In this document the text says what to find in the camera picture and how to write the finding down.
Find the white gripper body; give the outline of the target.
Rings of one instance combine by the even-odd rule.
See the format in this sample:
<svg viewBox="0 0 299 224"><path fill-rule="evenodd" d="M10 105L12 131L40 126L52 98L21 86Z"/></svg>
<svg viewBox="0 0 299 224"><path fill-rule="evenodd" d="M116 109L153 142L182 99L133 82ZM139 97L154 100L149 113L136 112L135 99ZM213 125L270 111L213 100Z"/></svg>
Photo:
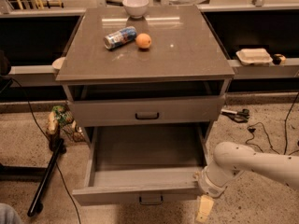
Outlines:
<svg viewBox="0 0 299 224"><path fill-rule="evenodd" d="M229 183L242 174L243 171L226 169L212 161L200 172L197 178L200 193L217 199L226 191Z"/></svg>

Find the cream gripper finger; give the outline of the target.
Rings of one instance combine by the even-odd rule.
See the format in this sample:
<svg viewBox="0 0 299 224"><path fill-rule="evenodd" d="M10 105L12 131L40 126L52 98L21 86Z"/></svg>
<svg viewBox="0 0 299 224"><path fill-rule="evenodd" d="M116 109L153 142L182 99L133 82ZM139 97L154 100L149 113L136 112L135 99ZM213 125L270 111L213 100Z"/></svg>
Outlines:
<svg viewBox="0 0 299 224"><path fill-rule="evenodd" d="M195 222L204 224L213 208L214 200L208 195L202 195L198 198L198 210L195 217Z"/></svg>

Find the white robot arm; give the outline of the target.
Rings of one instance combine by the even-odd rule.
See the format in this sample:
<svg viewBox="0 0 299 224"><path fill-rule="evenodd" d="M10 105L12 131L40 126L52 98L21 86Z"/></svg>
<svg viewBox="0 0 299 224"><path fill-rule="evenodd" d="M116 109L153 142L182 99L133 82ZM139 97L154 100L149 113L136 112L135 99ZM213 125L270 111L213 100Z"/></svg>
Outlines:
<svg viewBox="0 0 299 224"><path fill-rule="evenodd" d="M199 209L197 223L205 223L214 204L228 184L245 171L277 181L292 189L299 189L299 157L261 153L253 148L233 142L216 145L212 161L200 172Z"/></svg>

